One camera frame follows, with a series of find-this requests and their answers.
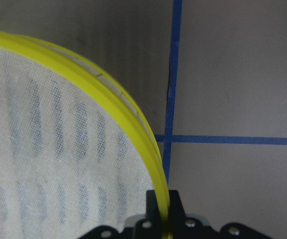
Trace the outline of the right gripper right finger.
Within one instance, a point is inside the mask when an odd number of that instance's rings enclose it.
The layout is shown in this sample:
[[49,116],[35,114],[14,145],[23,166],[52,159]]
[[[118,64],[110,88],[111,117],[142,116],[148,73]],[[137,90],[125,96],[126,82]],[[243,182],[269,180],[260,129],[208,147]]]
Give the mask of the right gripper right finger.
[[214,230],[206,218],[185,213],[179,192],[169,191],[169,226],[174,239],[268,239],[269,236],[240,223]]

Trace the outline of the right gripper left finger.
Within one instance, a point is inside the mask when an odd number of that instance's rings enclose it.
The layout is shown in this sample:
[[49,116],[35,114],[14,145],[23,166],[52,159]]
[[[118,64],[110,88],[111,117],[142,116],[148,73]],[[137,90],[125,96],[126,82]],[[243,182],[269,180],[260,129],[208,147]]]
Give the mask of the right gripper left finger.
[[119,232],[108,225],[98,226],[82,235],[82,239],[160,239],[162,238],[161,217],[153,190],[145,194],[145,213],[128,217]]

